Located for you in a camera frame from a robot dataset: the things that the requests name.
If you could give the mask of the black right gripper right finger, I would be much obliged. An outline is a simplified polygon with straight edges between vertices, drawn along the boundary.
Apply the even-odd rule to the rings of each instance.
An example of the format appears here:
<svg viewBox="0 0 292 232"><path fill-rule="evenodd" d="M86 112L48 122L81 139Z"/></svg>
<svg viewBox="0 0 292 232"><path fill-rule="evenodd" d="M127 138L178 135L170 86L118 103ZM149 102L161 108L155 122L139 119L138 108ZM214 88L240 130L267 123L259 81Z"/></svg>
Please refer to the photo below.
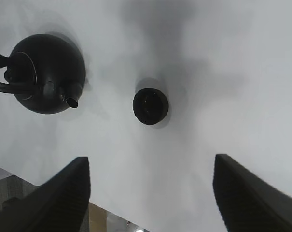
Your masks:
<svg viewBox="0 0 292 232"><path fill-rule="evenodd" d="M292 232L292 198L229 155L215 156L213 192L229 232Z"/></svg>

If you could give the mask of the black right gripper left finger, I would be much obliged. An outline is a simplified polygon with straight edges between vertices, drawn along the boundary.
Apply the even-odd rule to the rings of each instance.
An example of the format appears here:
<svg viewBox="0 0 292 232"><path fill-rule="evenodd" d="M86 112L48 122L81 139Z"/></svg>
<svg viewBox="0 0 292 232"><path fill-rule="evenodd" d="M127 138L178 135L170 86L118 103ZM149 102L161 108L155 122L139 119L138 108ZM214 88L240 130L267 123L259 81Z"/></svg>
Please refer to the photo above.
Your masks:
<svg viewBox="0 0 292 232"><path fill-rule="evenodd" d="M90 198L87 157L77 157L35 191L0 211L0 232L77 232Z"/></svg>

